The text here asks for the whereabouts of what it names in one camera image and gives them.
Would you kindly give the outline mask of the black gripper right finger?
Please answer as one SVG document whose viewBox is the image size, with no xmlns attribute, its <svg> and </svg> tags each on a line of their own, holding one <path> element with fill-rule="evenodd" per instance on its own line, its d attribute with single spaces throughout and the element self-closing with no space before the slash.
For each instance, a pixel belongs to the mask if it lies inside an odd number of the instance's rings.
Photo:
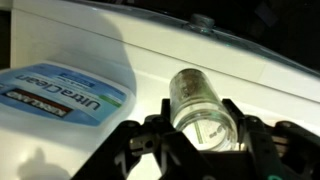
<svg viewBox="0 0 320 180">
<path fill-rule="evenodd" d="M 318 135 L 288 120 L 267 125 L 231 99 L 222 104 L 236 122 L 238 142 L 250 154 L 258 180 L 320 180 Z"/>
</svg>

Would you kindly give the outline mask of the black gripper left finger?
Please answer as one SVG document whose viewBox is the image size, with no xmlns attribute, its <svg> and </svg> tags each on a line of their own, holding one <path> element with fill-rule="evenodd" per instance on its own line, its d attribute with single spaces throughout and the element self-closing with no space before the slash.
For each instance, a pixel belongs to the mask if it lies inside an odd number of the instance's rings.
<svg viewBox="0 0 320 180">
<path fill-rule="evenodd" d="M 71 180 L 127 180 L 146 154 L 154 155 L 159 180 L 214 180 L 207 160 L 169 118 L 170 100 L 163 99 L 161 113 L 147 116 L 142 125 L 121 122 Z"/>
</svg>

